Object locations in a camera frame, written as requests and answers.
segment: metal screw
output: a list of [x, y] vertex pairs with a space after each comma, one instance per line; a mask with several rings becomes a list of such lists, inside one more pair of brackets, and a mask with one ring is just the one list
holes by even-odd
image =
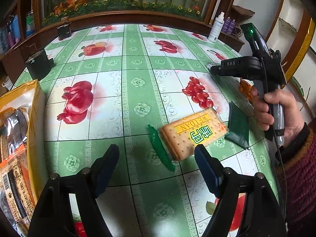
[[89, 174], [90, 173], [90, 169], [88, 167], [85, 167], [84, 169], [81, 170], [81, 174]]
[[58, 174], [57, 174], [57, 173], [51, 174], [51, 179], [52, 179], [52, 180], [55, 180], [57, 177], [58, 177]]
[[256, 173], [256, 177], [259, 177], [260, 179], [263, 179], [264, 178], [264, 174], [263, 173]]
[[232, 170], [230, 167], [225, 167], [225, 168], [223, 169], [223, 171], [224, 171], [226, 174], [231, 174], [233, 170]]

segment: hand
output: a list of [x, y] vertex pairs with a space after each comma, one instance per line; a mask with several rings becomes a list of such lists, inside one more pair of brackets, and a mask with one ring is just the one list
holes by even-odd
[[288, 145], [298, 136], [304, 127], [304, 120], [297, 106], [296, 100], [290, 92], [282, 89], [276, 89], [273, 92], [264, 95], [264, 101], [260, 100], [257, 89], [253, 86], [251, 89], [254, 106], [254, 114], [257, 119], [258, 127], [267, 131], [269, 125], [273, 125], [274, 117], [268, 113], [269, 104], [282, 104], [284, 106], [284, 145]]

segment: purple bottle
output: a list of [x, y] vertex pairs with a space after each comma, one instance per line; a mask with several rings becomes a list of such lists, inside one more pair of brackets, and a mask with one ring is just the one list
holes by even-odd
[[229, 26], [228, 26], [228, 28], [227, 28], [226, 33], [230, 35], [230, 34], [232, 33], [232, 31], [233, 31], [235, 25], [236, 25], [235, 20], [231, 21], [230, 24], [229, 24]]
[[223, 32], [226, 32], [226, 31], [227, 31], [227, 28], [228, 28], [228, 26], [229, 26], [229, 24], [230, 24], [231, 21], [232, 21], [232, 20], [230, 19], [230, 17], [226, 18], [226, 20], [225, 20], [225, 22], [224, 22], [224, 25], [223, 25], [223, 28], [222, 28], [222, 31], [223, 31]]

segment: finger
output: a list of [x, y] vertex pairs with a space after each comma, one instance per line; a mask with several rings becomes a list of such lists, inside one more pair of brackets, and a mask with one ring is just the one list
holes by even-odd
[[258, 90], [256, 89], [255, 86], [252, 86], [252, 88], [251, 88], [251, 94], [252, 94], [252, 96], [257, 96], [257, 95], [258, 95]]
[[297, 106], [293, 94], [282, 89], [276, 89], [273, 92], [266, 93], [264, 95], [264, 100], [270, 104], [280, 103], [289, 108]]
[[260, 121], [257, 121], [257, 126], [263, 131], [268, 131], [270, 127], [268, 124], [262, 123]]
[[258, 121], [268, 124], [268, 125], [273, 125], [274, 118], [271, 114], [266, 113], [266, 112], [256, 111], [256, 110], [254, 111], [254, 114]]
[[262, 112], [268, 112], [269, 106], [259, 98], [259, 96], [255, 96], [252, 98], [252, 104], [255, 108], [255, 110], [262, 111]]

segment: black cable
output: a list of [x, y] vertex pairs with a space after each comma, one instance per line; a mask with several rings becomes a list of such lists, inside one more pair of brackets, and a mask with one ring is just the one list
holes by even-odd
[[[262, 64], [262, 67], [263, 67], [263, 71], [264, 71], [264, 80], [265, 80], [265, 84], [266, 84], [266, 87], [268, 88], [268, 79], [267, 79], [267, 72], [265, 70], [265, 66], [264, 66], [264, 62], [263, 62], [263, 58], [260, 57], [259, 58], [261, 64]], [[285, 170], [284, 170], [284, 165], [283, 165], [283, 161], [282, 161], [282, 157], [281, 157], [281, 152], [280, 152], [280, 148], [279, 148], [279, 144], [277, 143], [277, 135], [276, 135], [276, 132], [275, 132], [275, 129], [274, 127], [272, 126], [272, 129], [273, 129], [273, 137], [274, 137], [274, 141], [275, 141], [275, 144], [276, 144], [276, 148], [277, 148], [277, 153], [279, 155], [279, 158], [280, 158], [280, 164], [282, 166], [282, 171], [283, 171], [283, 176], [284, 176], [284, 183], [285, 183], [285, 202], [284, 202], [284, 220], [286, 220], [286, 203], [287, 203], [287, 196], [288, 196], [288, 187], [287, 187], [287, 183], [286, 183], [286, 175], [285, 175]]]

